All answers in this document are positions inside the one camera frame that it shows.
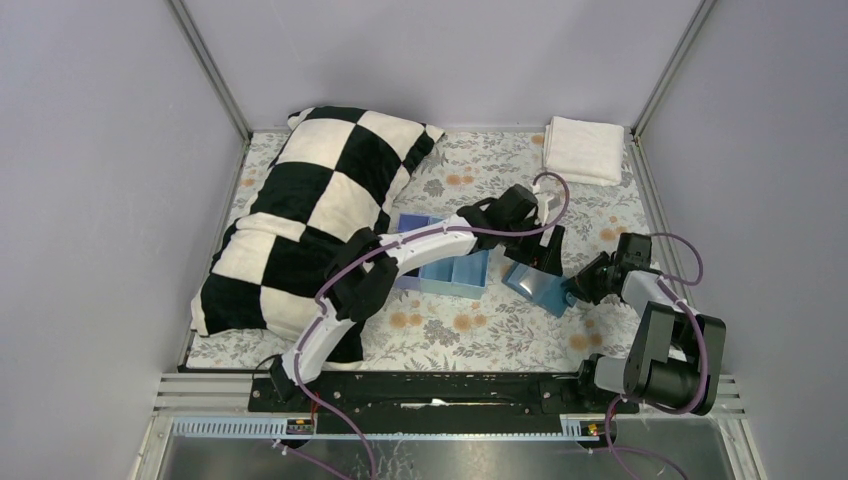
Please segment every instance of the pillow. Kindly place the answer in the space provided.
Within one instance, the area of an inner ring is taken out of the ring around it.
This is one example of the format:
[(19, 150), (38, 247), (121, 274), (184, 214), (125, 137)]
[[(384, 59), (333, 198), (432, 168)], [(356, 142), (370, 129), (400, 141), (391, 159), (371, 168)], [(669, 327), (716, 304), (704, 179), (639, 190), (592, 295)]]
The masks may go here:
[(191, 302), (200, 335), (267, 328), (296, 339), (318, 311), (313, 297), (338, 248), (363, 227), (386, 233), (392, 202), (444, 133), (348, 107), (310, 108), (289, 126)]

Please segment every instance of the floor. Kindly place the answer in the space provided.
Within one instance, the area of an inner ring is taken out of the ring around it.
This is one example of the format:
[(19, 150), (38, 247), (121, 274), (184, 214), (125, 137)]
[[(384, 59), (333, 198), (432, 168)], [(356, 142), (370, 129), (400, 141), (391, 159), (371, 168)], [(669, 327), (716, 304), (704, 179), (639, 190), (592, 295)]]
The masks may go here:
[[(245, 162), (230, 221), (244, 214), (285, 135), (257, 133)], [(445, 216), (463, 205), (498, 196), (513, 183), (529, 184), (542, 170), (543, 135), (449, 132), (416, 170), (394, 203), (401, 212)], [(562, 264), (576, 273), (600, 251), (615, 249), (621, 232), (647, 232), (645, 211), (629, 159), (617, 187), (571, 184)], [(558, 194), (553, 181), (543, 191)], [(363, 368), (373, 370), (573, 371), (592, 353), (623, 356), (638, 324), (636, 313), (608, 297), (592, 309), (556, 318), (501, 283), (512, 264), (502, 249), (490, 255), (488, 287), (480, 300), (393, 290), (362, 335)], [(291, 342), (264, 330), (195, 336), (186, 366), (251, 369)]]

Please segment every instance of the flower pattern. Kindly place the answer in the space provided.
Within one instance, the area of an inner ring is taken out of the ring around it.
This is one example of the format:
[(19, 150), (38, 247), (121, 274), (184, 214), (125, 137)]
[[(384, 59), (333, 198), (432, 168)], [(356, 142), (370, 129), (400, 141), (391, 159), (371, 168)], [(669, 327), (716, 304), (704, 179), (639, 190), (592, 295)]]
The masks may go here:
[[(499, 196), (514, 183), (528, 185), (542, 171), (543, 138), (517, 132), (449, 132), (413, 173), (394, 202), (392, 226), (401, 212), (445, 217), (463, 205)], [(230, 222), (244, 215), (262, 186), (285, 134), (257, 133), (245, 161)], [(570, 184), (571, 204), (562, 265), (577, 273), (601, 251), (615, 249), (622, 232), (647, 232), (645, 212), (627, 159), (616, 187)], [(543, 192), (564, 200), (556, 182)], [(638, 325), (636, 313), (614, 297), (593, 308), (572, 308), (556, 318), (503, 285), (512, 264), (503, 249), (489, 256), (487, 287), (480, 300), (392, 290), (383, 309), (362, 333), (364, 369), (573, 371), (592, 353), (623, 356)], [(195, 336), (192, 368), (253, 368), (291, 342), (265, 330), (230, 330)]]

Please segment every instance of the folded white towel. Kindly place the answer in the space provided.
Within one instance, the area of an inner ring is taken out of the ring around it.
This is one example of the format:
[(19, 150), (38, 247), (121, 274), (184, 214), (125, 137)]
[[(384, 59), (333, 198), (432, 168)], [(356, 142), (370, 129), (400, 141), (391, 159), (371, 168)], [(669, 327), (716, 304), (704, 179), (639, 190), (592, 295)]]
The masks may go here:
[(621, 183), (624, 127), (554, 117), (545, 127), (544, 164), (566, 181), (605, 187)]

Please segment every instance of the blue object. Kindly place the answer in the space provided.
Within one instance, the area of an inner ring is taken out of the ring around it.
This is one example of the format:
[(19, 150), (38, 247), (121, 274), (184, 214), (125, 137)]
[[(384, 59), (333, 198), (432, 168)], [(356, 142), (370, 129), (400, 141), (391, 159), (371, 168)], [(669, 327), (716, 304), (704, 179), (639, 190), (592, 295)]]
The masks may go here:
[[(440, 218), (429, 215), (401, 213), (398, 218), (398, 232), (414, 230), (440, 221)], [(486, 291), (488, 266), (488, 250), (473, 255), (443, 258), (428, 263), (417, 271), (401, 275), (395, 280), (395, 287), (477, 300)]]
[(506, 286), (555, 317), (561, 317), (568, 307), (577, 303), (574, 295), (562, 288), (566, 281), (567, 277), (556, 277), (518, 262), (512, 265), (503, 279)]

